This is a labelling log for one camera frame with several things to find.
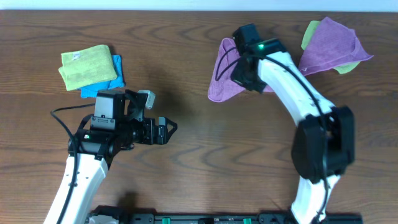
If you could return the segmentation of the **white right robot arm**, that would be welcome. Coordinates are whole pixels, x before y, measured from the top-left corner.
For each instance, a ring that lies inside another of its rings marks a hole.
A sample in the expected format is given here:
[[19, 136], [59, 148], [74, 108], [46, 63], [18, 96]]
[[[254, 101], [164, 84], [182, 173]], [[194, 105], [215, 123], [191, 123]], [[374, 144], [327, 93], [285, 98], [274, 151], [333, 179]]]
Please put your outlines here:
[[354, 114], [316, 91], [279, 40], [234, 42], [240, 58], [232, 80], [259, 93], [270, 87], [296, 125], [291, 156], [300, 180], [290, 208], [294, 221], [323, 223], [334, 186], [354, 162]]

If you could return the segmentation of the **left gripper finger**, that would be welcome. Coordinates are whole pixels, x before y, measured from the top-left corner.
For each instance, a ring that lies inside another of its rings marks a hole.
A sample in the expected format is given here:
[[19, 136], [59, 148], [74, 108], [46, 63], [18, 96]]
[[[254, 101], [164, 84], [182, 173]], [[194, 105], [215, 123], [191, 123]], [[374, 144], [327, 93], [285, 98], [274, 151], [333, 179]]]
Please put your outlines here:
[[172, 120], [170, 120], [166, 117], [165, 117], [165, 125], [166, 126], [171, 125], [173, 128], [178, 128], [177, 123], [173, 122]]
[[169, 142], [170, 138], [172, 137], [174, 132], [176, 132], [177, 129], [178, 129], [178, 127], [174, 126], [170, 131], [167, 130], [167, 133], [165, 134], [165, 143], [166, 144]]

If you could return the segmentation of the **purple microfiber cloth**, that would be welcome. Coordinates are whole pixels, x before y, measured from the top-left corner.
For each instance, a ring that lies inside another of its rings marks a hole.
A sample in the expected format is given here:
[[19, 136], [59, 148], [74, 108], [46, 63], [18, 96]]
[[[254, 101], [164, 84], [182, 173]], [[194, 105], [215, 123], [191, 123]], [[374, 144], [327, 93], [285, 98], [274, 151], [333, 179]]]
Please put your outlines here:
[[238, 85], [231, 79], [232, 73], [241, 59], [236, 44], [231, 38], [224, 38], [219, 46], [213, 74], [208, 89], [208, 98], [215, 102], [224, 102], [241, 92], [245, 87]]

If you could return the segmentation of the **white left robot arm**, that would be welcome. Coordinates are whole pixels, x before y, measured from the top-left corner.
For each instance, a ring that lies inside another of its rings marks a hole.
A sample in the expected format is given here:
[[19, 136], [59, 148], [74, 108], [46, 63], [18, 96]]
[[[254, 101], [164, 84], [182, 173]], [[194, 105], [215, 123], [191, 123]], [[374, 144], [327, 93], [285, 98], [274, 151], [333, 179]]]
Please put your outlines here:
[[114, 157], [136, 144], [164, 145], [176, 132], [166, 117], [146, 118], [155, 94], [149, 90], [101, 90], [75, 133], [67, 132], [68, 158], [62, 182], [46, 223], [129, 223], [130, 215], [116, 207], [91, 210], [94, 196]]

